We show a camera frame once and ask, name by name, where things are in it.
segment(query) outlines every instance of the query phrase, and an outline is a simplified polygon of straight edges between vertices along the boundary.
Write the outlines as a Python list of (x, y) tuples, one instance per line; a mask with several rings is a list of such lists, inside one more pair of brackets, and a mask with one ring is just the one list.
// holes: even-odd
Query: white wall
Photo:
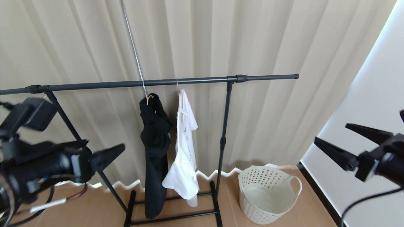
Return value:
[[(404, 1), (399, 0), (375, 46), (346, 97), (320, 132), (320, 138), (356, 155), (377, 145), (345, 129), (346, 123), (361, 124), (404, 134), (399, 111), (404, 109)], [(341, 213), (355, 200), (397, 188), (381, 177), (366, 183), (344, 172), (312, 145), (302, 163), (325, 195)], [(404, 194), (394, 194), (352, 208), (345, 223), (349, 227), (404, 226)]]

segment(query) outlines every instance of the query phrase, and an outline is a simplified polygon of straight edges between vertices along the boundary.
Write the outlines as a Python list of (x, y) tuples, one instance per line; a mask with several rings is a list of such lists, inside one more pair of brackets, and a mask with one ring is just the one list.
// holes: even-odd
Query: brown tile floor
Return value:
[[(326, 209), (310, 187), (303, 175), (295, 166), (284, 166), (282, 170), (288, 174), (299, 177), (303, 182), (303, 191), (297, 200), (295, 206), (277, 221), (269, 224), (270, 227), (335, 227), (333, 220)], [(258, 227), (248, 220), (238, 204), (239, 187), (237, 173), (229, 177), (223, 177), (219, 192), (219, 206), (224, 227)], [(210, 191), (209, 181), (203, 177), (198, 177), (200, 192)], [(81, 190), (81, 187), (72, 185), (62, 185), (56, 188), (54, 199), (66, 197)], [(140, 186), (136, 186), (137, 200), (144, 198)], [(127, 203), (130, 196), (130, 190), (123, 187), (116, 188), (117, 193), (122, 200)], [(174, 191), (169, 190), (168, 197), (177, 196)], [(48, 191), (39, 196), (36, 204), (44, 203), (48, 197)], [(210, 196), (198, 197), (198, 207), (189, 207), (185, 200), (171, 200), (164, 204), (164, 208), (156, 218), (164, 218), (179, 214), (192, 214), (201, 211), (211, 211), (213, 202)], [(13, 222), (22, 220), (26, 216), (16, 216)], [(22, 225), (23, 227), (84, 227), (84, 226), (109, 226), (122, 227), (125, 220), (125, 213), (114, 199), (110, 192), (102, 188), (89, 188), (86, 194), (81, 198), (45, 210), (45, 212), (36, 219)], [(144, 205), (136, 205), (132, 214), (133, 221), (146, 220), (144, 215)], [(180, 219), (175, 221), (153, 223), (142, 225), (144, 227), (169, 227), (169, 226), (216, 226), (214, 215)]]

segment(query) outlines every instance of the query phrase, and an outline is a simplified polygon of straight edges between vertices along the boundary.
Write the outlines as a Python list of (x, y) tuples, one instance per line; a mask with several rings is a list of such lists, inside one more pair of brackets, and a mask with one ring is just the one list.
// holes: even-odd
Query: hanging clothes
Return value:
[(199, 191), (196, 178), (196, 159), (192, 131), (197, 129), (194, 113), (188, 101), (185, 90), (179, 91), (179, 105), (177, 112), (177, 142), (175, 144), (175, 160), (163, 180), (163, 186), (174, 189), (188, 205), (198, 205), (196, 194)]
[(144, 124), (140, 138), (146, 153), (145, 214), (146, 218), (153, 219), (163, 209), (167, 194), (162, 181), (168, 172), (168, 133), (172, 124), (158, 95), (152, 93), (150, 96), (148, 103), (146, 98), (140, 101), (140, 116)]

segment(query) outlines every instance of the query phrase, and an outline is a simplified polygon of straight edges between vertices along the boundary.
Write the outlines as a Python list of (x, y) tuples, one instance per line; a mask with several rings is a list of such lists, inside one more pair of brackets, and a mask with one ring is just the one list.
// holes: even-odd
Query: beige curtain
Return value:
[[(0, 2), (0, 87), (139, 80), (119, 0)], [(299, 73), (298, 80), (234, 84), (223, 170), (297, 164), (343, 98), (395, 0), (126, 0), (146, 80)], [(198, 169), (217, 169), (226, 84), (181, 85), (199, 128)], [(175, 86), (148, 87), (175, 122)], [(93, 151), (126, 144), (105, 171), (144, 179), (142, 88), (55, 92)], [(0, 97), (23, 101), (29, 95)], [(1, 111), (1, 120), (6, 111)], [(57, 116), (30, 142), (73, 140)], [(96, 176), (92, 183), (98, 182)]]

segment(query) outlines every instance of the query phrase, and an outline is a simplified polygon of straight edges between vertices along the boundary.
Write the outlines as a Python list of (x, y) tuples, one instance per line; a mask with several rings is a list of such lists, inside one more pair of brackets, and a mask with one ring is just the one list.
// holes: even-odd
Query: baseboard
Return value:
[(317, 197), (320, 199), (321, 203), (324, 205), (324, 207), (326, 208), (326, 210), (330, 214), (331, 218), (334, 220), (335, 224), (339, 227), (340, 224), (341, 224), (341, 217), (339, 216), (338, 212), (331, 205), (330, 201), (327, 199), (327, 197), (321, 191), (320, 187), (317, 185), (315, 180), (312, 178), (312, 176), (306, 170), (304, 165), (301, 162), (299, 162), (297, 167), (299, 168), (299, 170), (303, 174), (303, 176), (306, 178), (306, 180), (309, 182), (311, 188), (314, 190)]

